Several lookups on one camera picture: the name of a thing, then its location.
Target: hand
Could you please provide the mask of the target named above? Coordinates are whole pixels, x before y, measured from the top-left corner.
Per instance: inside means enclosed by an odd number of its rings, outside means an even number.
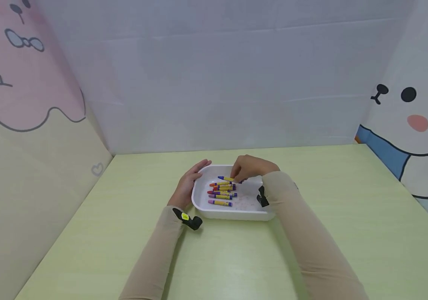
[[[202,176],[198,173],[202,168],[210,165],[212,161],[203,159],[189,169],[184,175],[182,175],[179,183],[177,184],[176,190],[167,205],[176,206],[182,210],[185,210],[189,204],[191,204],[192,188],[194,187],[194,181]]]
[[[232,167],[231,177],[238,183],[250,177],[264,176],[274,171],[280,171],[280,169],[273,162],[250,155],[241,155]]]

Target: beige sleeve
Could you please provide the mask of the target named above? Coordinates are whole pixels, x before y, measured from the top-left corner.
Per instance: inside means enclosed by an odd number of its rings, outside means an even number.
[[[265,196],[279,218],[311,300],[366,300],[366,292],[327,229],[286,173],[262,177]]]
[[[154,232],[134,265],[119,300],[161,299],[177,239],[184,228],[172,211],[173,208],[175,206],[166,206],[162,210]]]

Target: plastic tray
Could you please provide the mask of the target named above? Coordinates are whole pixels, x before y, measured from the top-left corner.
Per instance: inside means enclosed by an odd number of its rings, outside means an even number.
[[[244,181],[242,184],[236,184],[237,197],[232,200],[219,199],[221,201],[232,202],[232,207],[213,205],[208,203],[208,190],[212,190],[209,186],[211,183],[222,181],[217,176],[229,176],[232,165],[208,165],[204,167],[200,173],[202,177],[195,181],[192,191],[192,204],[201,215],[206,218],[213,219],[229,219],[229,220],[250,220],[250,221],[269,221],[274,217],[274,213],[269,207],[261,207],[257,201],[259,195],[259,187],[262,186],[262,177],[253,177]]]

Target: green table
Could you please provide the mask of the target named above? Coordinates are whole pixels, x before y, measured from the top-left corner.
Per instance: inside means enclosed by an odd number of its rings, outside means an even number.
[[[428,214],[365,145],[117,155],[16,299],[117,299],[181,174],[241,154],[291,175],[371,300],[428,299]],[[165,299],[305,298],[275,218],[205,218],[174,261]]]

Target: heart drawing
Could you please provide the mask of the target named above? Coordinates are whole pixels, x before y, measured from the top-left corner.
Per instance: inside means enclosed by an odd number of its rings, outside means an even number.
[[[93,173],[94,176],[101,176],[102,172],[104,171],[104,165],[102,163],[98,163],[97,165],[93,165],[91,167],[91,173]]]

